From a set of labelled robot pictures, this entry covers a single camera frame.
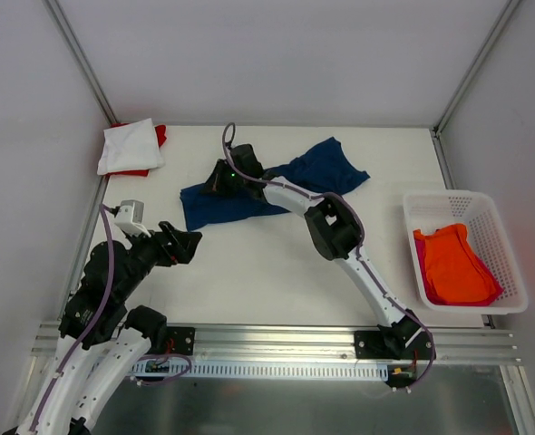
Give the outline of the blue printed t shirt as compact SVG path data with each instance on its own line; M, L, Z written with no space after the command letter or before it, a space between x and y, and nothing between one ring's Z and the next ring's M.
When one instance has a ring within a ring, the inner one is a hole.
M334 192L345 195L370 179L370 175L356 169L345 156L341 142L331 137L317 143L303 155L287 164L272 168L299 187L316 193ZM202 184L180 191L185 224L188 231L206 225L237 222L248 218L286 214L281 207L253 199L241 191L233 197L208 195Z

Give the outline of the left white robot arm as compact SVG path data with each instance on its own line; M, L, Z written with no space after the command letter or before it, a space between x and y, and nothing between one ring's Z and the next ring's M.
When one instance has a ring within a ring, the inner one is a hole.
M188 264L202 234L167 221L156 231L130 220L115 225L130 245L107 228L105 241L92 249L41 389L13 434L91 433L131 367L166 345L166 316L144 305L128 309L126 302L153 268Z

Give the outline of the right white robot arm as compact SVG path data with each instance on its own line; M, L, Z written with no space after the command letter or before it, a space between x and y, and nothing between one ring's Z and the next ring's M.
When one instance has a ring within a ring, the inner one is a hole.
M317 253L337 263L373 309L376 329L355 340L357 354L394 360L435 358L433 336L373 266L364 249L364 225L340 195L315 193L265 170L250 144L233 146L228 141L222 149L224 157L217 161L203 191L213 196L244 191L256 201L304 219Z

